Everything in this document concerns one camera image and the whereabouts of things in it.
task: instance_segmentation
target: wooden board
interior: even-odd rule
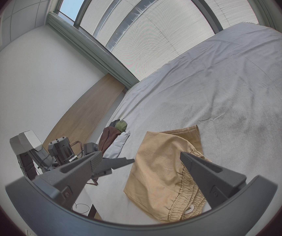
[[[85,143],[124,87],[110,74],[105,75],[61,117],[43,147],[48,151],[50,142],[64,136],[69,138],[71,144],[75,141]],[[74,145],[72,150],[78,154],[79,144]]]

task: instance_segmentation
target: khaki garment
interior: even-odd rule
[[[197,126],[164,132],[148,131],[124,188],[135,205],[161,222],[196,216],[206,202],[180,160],[181,151],[205,158]]]

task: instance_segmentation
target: white bed sheet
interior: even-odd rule
[[[109,123],[124,119],[130,137],[120,157],[135,158],[147,131],[197,124],[214,163],[278,184],[270,206],[248,233],[262,229],[282,205],[282,34],[240,23],[210,37],[136,84]],[[125,195],[131,165],[86,191],[103,220],[158,223]]]

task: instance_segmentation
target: white cloth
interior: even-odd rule
[[[119,136],[117,136],[117,138],[113,141],[113,143],[107,148],[103,157],[117,158],[129,136],[130,136],[129,131],[122,132]]]
[[[282,34],[240,23],[194,46],[133,86],[111,120],[129,123],[120,156],[135,158],[147,131],[199,126],[203,152],[214,163],[278,184],[256,234],[282,205]],[[123,189],[131,165],[86,185],[103,220],[157,223]]]

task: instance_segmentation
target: white wall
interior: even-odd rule
[[[32,129],[43,142],[103,76],[50,26],[25,33],[0,52],[0,205],[21,230],[26,224],[5,192],[23,175],[9,139]]]

